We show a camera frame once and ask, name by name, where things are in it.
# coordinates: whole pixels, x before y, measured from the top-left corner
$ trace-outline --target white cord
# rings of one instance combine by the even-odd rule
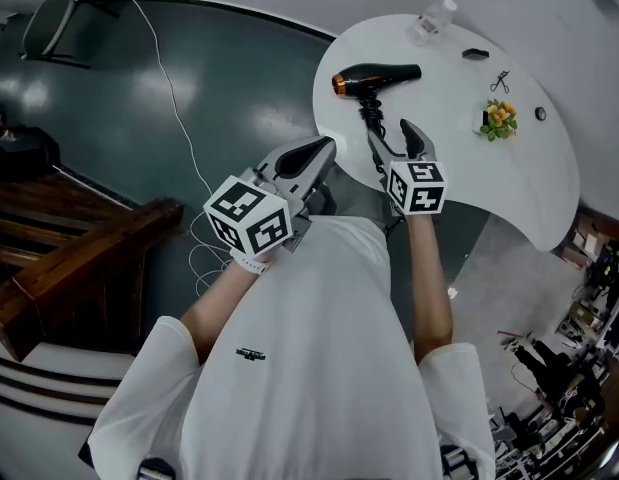
[[[182,128],[182,133],[184,134],[184,136],[187,138],[187,141],[189,142],[189,151],[191,153],[191,160],[193,161],[193,166],[194,166],[194,169],[196,170],[196,174],[198,175],[198,178],[200,178],[200,181],[202,181],[204,186],[207,188],[207,191],[209,192],[209,197],[211,197],[213,195],[213,190],[211,190],[211,187],[209,186],[209,183],[207,183],[207,180],[204,178],[204,176],[200,174],[200,170],[198,169],[198,163],[196,162],[196,156],[194,154],[193,142],[191,140],[191,137],[189,137],[189,134],[187,133],[187,129],[185,128],[185,125],[183,124],[182,119],[180,119],[180,114],[178,114],[178,105],[176,104],[176,94],[173,88],[173,84],[171,83],[171,79],[169,78],[169,75],[167,74],[167,70],[162,64],[162,58],[160,57],[160,47],[158,46],[158,35],[156,34],[156,31],[151,25],[149,18],[147,18],[147,15],[142,10],[142,7],[140,7],[140,4],[136,0],[131,0],[131,1],[136,5],[138,10],[140,11],[140,14],[142,14],[142,17],[147,22],[147,25],[149,26],[151,33],[153,34],[154,43],[156,45],[156,56],[158,57],[158,65],[160,66],[160,69],[162,70],[162,74],[165,76],[165,80],[167,80],[167,83],[169,84],[169,89],[171,91],[171,103],[173,104],[173,113],[176,116],[176,119],[178,120],[178,124],[180,124],[180,128]],[[223,249],[222,247],[210,245],[202,241],[200,238],[198,238],[198,236],[193,232],[193,225],[204,214],[205,212],[203,210],[201,213],[196,215],[196,217],[189,224],[189,232],[191,233],[191,236],[196,240],[196,242],[198,242],[198,245],[194,246],[191,249],[191,251],[189,251],[189,268],[196,276],[196,294],[198,295],[198,297],[200,297],[200,292],[198,291],[199,283],[202,281],[205,284],[205,286],[209,288],[209,284],[204,280],[204,278],[210,274],[215,274],[215,273],[224,271],[227,265],[231,262],[231,259],[225,261],[218,255],[218,253],[216,253],[216,250],[217,250],[217,251],[222,251],[224,253],[229,254],[228,249]],[[220,269],[210,270],[209,272],[206,272],[202,275],[198,274],[196,269],[193,267],[193,264],[191,263],[191,256],[193,252],[199,247],[205,247],[207,250],[211,251],[211,253],[218,259],[218,261],[220,261],[221,263]]]

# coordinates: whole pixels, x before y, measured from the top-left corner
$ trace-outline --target white t-shirt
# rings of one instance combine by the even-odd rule
[[[158,456],[178,480],[439,479],[439,446],[454,443],[494,478],[475,348],[442,347],[416,366],[389,295],[382,232],[314,218],[203,368],[180,321],[158,320],[89,438],[96,472],[135,478]]]

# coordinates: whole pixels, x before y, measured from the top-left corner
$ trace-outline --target dark green floor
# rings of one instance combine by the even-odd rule
[[[174,118],[153,36],[130,2],[108,5],[120,13],[118,20],[80,6],[56,48],[78,56],[91,70],[20,60],[29,18],[10,19],[0,43],[0,110],[11,124],[38,126],[51,135],[65,165],[135,202],[158,196],[185,202],[188,224],[207,192]],[[311,93],[327,41],[228,10],[157,1],[141,5],[158,34],[200,171],[212,187],[257,164],[272,148],[316,134]],[[446,205],[437,227],[449,280],[460,271],[486,217],[465,205]],[[211,241],[207,223],[198,224],[196,233]],[[194,301],[195,278],[187,262],[193,245],[183,233],[154,252],[147,328],[159,315],[180,316]],[[394,302],[409,329],[404,229],[396,230],[389,246]],[[194,265],[205,272],[217,262],[199,249]]]

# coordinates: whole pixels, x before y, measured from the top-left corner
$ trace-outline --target hair dryer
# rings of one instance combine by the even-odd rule
[[[331,79],[338,96],[357,98],[362,105],[360,115],[367,128],[384,137],[383,118],[377,92],[395,84],[418,80],[422,76],[417,64],[356,64],[343,69]]]

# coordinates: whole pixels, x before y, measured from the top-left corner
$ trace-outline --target plastic bottle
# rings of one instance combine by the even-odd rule
[[[430,5],[407,30],[407,36],[418,46],[427,44],[442,28],[451,23],[457,9],[458,6],[453,0],[443,0],[442,3]]]

